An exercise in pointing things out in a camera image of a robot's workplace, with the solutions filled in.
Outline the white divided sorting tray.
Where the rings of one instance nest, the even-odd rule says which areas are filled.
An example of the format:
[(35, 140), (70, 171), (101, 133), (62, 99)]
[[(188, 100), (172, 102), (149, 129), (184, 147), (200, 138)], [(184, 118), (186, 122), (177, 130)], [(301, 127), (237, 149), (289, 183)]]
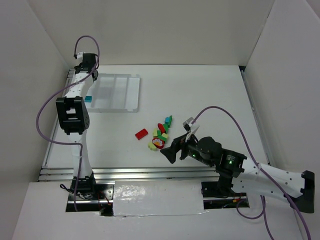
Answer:
[(139, 109), (139, 75), (101, 73), (87, 92), (89, 113), (136, 113)]

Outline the lime and green slope lego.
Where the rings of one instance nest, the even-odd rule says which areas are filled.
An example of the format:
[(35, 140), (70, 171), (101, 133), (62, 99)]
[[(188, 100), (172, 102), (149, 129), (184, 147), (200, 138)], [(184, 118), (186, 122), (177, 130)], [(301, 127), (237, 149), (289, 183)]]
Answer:
[(162, 135), (161, 131), (160, 131), (159, 129), (157, 129), (157, 128), (155, 128), (155, 129), (153, 130), (153, 132), (152, 132), (152, 136), (153, 136), (154, 138), (159, 137), (159, 136), (161, 136), (161, 135)]

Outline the green and lime lego block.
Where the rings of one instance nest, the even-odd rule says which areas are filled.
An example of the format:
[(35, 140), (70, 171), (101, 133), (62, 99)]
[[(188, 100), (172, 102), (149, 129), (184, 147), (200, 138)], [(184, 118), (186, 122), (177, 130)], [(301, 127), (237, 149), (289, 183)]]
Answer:
[(169, 135), (166, 133), (163, 133), (162, 135), (157, 136), (158, 139), (164, 141), (165, 143), (167, 142)]

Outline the white foil-taped panel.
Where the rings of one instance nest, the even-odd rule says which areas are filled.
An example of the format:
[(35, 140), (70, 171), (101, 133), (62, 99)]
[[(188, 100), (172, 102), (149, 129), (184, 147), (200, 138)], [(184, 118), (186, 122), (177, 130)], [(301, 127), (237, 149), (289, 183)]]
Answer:
[(200, 180), (117, 181), (113, 214), (124, 217), (203, 214), (201, 189)]

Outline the red flower print lego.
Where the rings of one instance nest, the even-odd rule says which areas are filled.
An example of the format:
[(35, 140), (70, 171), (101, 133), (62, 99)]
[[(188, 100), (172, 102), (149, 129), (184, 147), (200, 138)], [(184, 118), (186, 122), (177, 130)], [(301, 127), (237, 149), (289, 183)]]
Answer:
[(165, 146), (165, 142), (158, 137), (154, 137), (151, 142), (157, 149), (163, 149)]

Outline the right side table rail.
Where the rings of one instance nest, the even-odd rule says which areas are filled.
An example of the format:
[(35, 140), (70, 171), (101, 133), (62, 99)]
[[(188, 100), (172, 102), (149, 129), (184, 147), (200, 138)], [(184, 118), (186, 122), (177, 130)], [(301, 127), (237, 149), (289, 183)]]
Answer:
[(267, 164), (270, 165), (270, 166), (273, 166), (274, 165), (273, 164), (273, 156), (272, 156), (272, 153), (270, 152), (270, 148), (268, 146), (267, 139), (266, 139), (266, 136), (264, 134), (261, 121), (259, 119), (258, 109), (257, 109), (257, 106), (256, 106), (256, 104), (254, 102), (252, 91), (251, 91), (251, 89), (249, 87), (249, 83), (248, 83), (248, 81), (246, 79), (246, 76), (245, 76), (245, 69), (246, 68), (244, 66), (240, 66), (239, 67), (239, 70), (240, 70), (240, 73), (241, 73), (241, 77), (242, 77), (242, 80), (243, 80), (243, 84), (245, 86), (245, 89), (246, 89), (246, 92), (247, 92), (247, 96), (248, 96), (248, 99), (249, 99), (249, 102), (250, 102), (251, 111), (253, 113), (253, 116), (254, 116), (254, 119), (255, 119), (255, 123), (256, 123), (257, 129), (258, 129), (258, 133), (259, 133), (259, 137), (260, 137), (261, 144), (262, 144), (262, 147), (263, 147), (263, 151), (264, 151), (264, 154), (265, 154), (265, 157), (266, 157), (266, 160), (267, 160)]

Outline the red half-round lego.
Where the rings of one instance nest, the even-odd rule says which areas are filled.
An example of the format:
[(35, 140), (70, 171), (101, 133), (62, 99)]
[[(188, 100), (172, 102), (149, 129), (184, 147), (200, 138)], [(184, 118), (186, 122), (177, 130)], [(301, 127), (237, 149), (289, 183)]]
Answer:
[(166, 133), (166, 129), (165, 129), (165, 127), (164, 127), (163, 124), (158, 123), (158, 124), (157, 124), (157, 127), (158, 127), (158, 129), (160, 130), (161, 134)]

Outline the lime small lego piece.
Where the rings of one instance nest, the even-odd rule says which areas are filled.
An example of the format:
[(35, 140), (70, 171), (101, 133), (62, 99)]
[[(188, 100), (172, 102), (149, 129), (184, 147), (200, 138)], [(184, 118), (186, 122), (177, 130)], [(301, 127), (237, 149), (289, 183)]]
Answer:
[(158, 149), (151, 141), (147, 144), (147, 146), (151, 151), (157, 151)]

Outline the aluminium table rail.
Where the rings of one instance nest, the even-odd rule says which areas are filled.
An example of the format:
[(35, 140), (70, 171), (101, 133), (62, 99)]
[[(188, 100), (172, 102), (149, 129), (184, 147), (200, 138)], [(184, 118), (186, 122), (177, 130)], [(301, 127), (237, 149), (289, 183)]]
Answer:
[[(153, 181), (200, 179), (215, 181), (219, 178), (210, 167), (153, 167), (153, 168), (95, 168), (93, 174), (97, 182), (112, 181)], [(70, 168), (43, 168), (39, 182), (63, 182), (73, 179)]]

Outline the red 2x4 lego brick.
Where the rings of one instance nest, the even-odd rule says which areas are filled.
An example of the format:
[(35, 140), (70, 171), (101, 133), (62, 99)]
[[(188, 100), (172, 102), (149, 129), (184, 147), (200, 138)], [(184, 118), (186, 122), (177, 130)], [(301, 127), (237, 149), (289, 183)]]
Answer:
[(148, 134), (148, 131), (145, 128), (143, 128), (135, 134), (135, 137), (139, 141), (142, 138), (146, 137)]

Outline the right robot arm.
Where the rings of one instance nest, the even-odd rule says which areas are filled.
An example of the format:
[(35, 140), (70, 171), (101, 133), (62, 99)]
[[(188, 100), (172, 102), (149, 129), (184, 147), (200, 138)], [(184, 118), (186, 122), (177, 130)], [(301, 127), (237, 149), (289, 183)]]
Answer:
[(289, 172), (254, 161), (242, 153), (225, 149), (219, 142), (207, 136), (197, 139), (194, 135), (175, 138), (161, 153), (175, 163), (176, 155), (180, 160), (191, 157), (198, 162), (214, 168), (219, 175), (216, 183), (202, 184), (204, 197), (227, 198), (241, 194), (256, 194), (288, 202), (302, 213), (315, 212), (315, 174)]

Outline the teal 2x4 lego brick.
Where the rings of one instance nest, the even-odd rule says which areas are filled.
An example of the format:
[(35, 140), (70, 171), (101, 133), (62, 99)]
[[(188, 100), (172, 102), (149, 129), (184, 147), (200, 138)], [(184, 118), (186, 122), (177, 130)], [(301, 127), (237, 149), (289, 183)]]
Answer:
[(89, 95), (87, 95), (87, 96), (84, 98), (84, 102), (85, 102), (85, 103), (91, 103), (92, 100), (93, 100), (93, 97), (92, 97), (92, 96), (89, 96)]

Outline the dark green 2x4 lego brick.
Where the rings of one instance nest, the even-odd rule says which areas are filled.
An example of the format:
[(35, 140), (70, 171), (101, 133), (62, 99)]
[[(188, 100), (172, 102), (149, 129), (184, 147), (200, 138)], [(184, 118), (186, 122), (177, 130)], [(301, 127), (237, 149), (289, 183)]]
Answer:
[(172, 120), (173, 120), (173, 116), (170, 115), (170, 116), (169, 116), (169, 122), (168, 122), (168, 124), (167, 124), (169, 128), (171, 127)]

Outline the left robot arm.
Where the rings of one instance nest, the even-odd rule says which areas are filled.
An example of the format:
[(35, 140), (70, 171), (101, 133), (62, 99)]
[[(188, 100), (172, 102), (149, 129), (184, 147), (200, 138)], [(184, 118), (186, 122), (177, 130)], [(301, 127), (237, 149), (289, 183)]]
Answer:
[(90, 116), (85, 104), (89, 88), (98, 79), (98, 55), (80, 52), (75, 55), (82, 60), (75, 66), (72, 86), (63, 97), (56, 99), (56, 109), (60, 128), (71, 143), (73, 177), (69, 192), (83, 199), (91, 199), (97, 194), (96, 180), (89, 162), (87, 130)]

